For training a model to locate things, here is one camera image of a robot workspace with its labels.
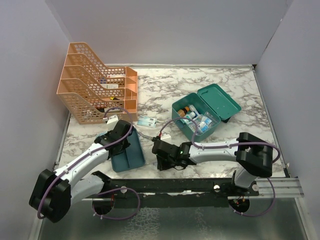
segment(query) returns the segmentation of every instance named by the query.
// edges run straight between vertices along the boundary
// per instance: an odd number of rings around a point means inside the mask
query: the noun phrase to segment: teal plastic box
[[[215,83],[200,88],[197,93],[190,93],[174,102],[172,104],[172,119],[180,117],[177,112],[188,105],[193,105],[200,114],[205,114],[205,112],[210,113],[217,121],[217,123],[208,131],[196,135],[194,138],[196,142],[201,142],[209,137],[216,130],[221,121],[227,123],[233,115],[241,111],[241,106]],[[175,121],[175,124],[180,128],[184,135],[191,140],[194,132],[190,127],[180,120]]]

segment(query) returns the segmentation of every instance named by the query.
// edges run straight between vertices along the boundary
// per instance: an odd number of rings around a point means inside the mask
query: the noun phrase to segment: white marble surface
[[[136,68],[138,72],[138,114],[157,118],[156,128],[137,126],[145,135],[156,136],[161,126],[171,119],[172,103],[189,93],[210,84],[218,84],[241,107],[242,111],[228,123],[221,122],[215,132],[203,142],[220,142],[249,132],[267,142],[274,137],[265,112],[253,71],[248,68]],[[105,124],[80,125],[71,117],[59,167],[66,165],[84,152],[97,134],[106,131]],[[180,145],[188,139],[172,123],[164,131],[172,137],[172,143]],[[108,160],[91,172],[101,171],[111,178],[229,178],[240,166],[236,162],[205,162],[178,171],[157,170],[157,159],[152,154],[153,143],[140,138],[146,164],[129,171],[116,173]],[[273,177],[284,177],[282,164],[273,165]]]

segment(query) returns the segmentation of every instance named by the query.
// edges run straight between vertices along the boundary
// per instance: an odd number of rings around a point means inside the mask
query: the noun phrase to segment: metal track
[[[305,196],[299,178],[271,177],[270,180],[273,184],[276,198],[303,198]],[[256,183],[259,187],[259,196],[250,196],[250,199],[269,199],[274,197],[270,182],[266,178],[258,178]]]

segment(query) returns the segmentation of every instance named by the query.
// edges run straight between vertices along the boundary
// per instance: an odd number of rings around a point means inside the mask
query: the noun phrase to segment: teal tool box lid
[[[218,84],[214,83],[200,88],[196,93],[222,121],[228,121],[229,118],[241,111],[241,106]]]

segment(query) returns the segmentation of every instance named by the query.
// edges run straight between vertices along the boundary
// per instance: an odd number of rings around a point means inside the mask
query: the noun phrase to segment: purple cable
[[[268,209],[265,210],[265,211],[263,211],[263,212],[261,212],[261,213],[258,213],[258,214],[245,214],[245,213],[243,213],[243,212],[239,212],[239,211],[235,210],[231,205],[229,205],[230,208],[232,208],[232,210],[233,210],[234,213],[236,213],[236,214],[238,214],[238,215],[241,215],[241,216],[244,216],[244,217],[251,217],[251,218],[253,218],[253,217],[260,217],[260,216],[265,215],[265,214],[267,214],[268,212],[271,211],[271,209],[275,206],[275,203],[276,203],[276,191],[275,191],[275,187],[274,187],[274,185],[272,184],[270,178],[267,177],[266,179],[268,179],[268,181],[269,181],[269,183],[270,183],[270,185],[271,185],[272,191],[273,191],[272,203],[271,203],[271,205],[268,207]]]
[[[104,118],[106,117],[107,113],[111,110],[114,110],[114,109],[119,109],[119,110],[122,110],[122,111],[125,111],[128,115],[129,115],[129,118],[130,118],[130,128],[128,130],[128,132],[120,139],[118,139],[117,141],[114,141],[110,144],[107,144],[105,146],[102,146],[102,147],[99,147],[99,148],[96,148],[95,150],[92,150],[91,153],[95,153],[97,151],[100,151],[102,149],[105,149],[105,148],[108,148],[110,146],[113,146],[119,142],[121,142],[122,140],[124,140],[126,137],[129,136],[129,134],[131,133],[132,131],[132,128],[133,128],[133,119],[132,119],[132,116],[131,114],[124,108],[122,107],[112,107],[112,108],[109,108],[107,111],[105,111],[104,113]],[[80,163],[83,159],[85,159],[86,157],[90,156],[89,153],[87,153],[86,155],[84,155],[83,157],[79,158],[77,161],[75,161],[72,165],[70,165],[64,172],[62,172],[59,176],[57,176],[53,181],[52,183],[48,186],[48,188],[46,189],[46,191],[44,192],[43,196],[42,196],[42,199],[40,201],[40,204],[38,206],[38,211],[36,213],[38,219],[44,219],[45,216],[41,216],[41,210],[42,210],[42,207],[44,206],[44,203],[45,203],[45,200],[46,200],[46,197],[48,196],[48,193],[50,192],[50,190],[52,189],[52,187],[56,184],[56,182],[63,176],[67,173],[67,171],[69,171],[70,169],[72,169],[74,166],[76,166],[78,163]]]
[[[111,217],[111,216],[99,215],[98,213],[96,213],[95,206],[92,204],[92,210],[94,212],[94,216],[97,215],[100,218],[110,219],[110,220],[128,220],[128,219],[132,218],[133,216],[135,216],[136,214],[138,214],[139,209],[140,209],[140,204],[141,204],[140,197],[139,197],[138,193],[135,190],[133,190],[132,188],[128,188],[128,187],[115,188],[115,189],[111,189],[109,191],[100,192],[97,194],[97,196],[100,196],[103,194],[109,194],[109,193],[119,191],[119,190],[130,190],[131,192],[133,192],[136,195],[136,197],[138,198],[138,205],[136,207],[135,212],[130,214],[129,216],[125,216],[125,217]]]
[[[230,147],[235,147],[235,146],[251,146],[251,145],[263,145],[263,146],[268,146],[268,147],[271,147],[273,149],[275,149],[277,152],[278,152],[278,155],[275,157],[275,159],[272,161],[272,163],[275,163],[281,156],[281,151],[280,149],[275,146],[274,144],[271,144],[271,143],[268,143],[268,142],[259,142],[259,141],[254,141],[254,142],[237,142],[237,143],[232,143],[230,144],[229,146],[227,145],[220,145],[220,146],[200,146],[200,145],[197,145],[195,143],[195,137],[196,137],[196,133],[197,133],[197,130],[199,129],[198,128],[198,125],[197,123],[192,120],[192,119],[189,119],[189,118],[186,118],[186,117],[177,117],[177,118],[174,118],[174,119],[171,119],[169,121],[166,122],[165,125],[163,125],[163,127],[161,128],[160,130],[160,133],[162,133],[162,131],[164,130],[164,128],[166,126],[168,126],[169,123],[173,122],[173,121],[177,121],[177,120],[180,120],[180,119],[185,119],[185,120],[188,120],[188,121],[191,121],[194,125],[195,125],[195,131],[192,135],[192,138],[191,138],[191,143],[193,146],[195,146],[196,148],[198,149],[224,149],[224,148],[230,148]]]

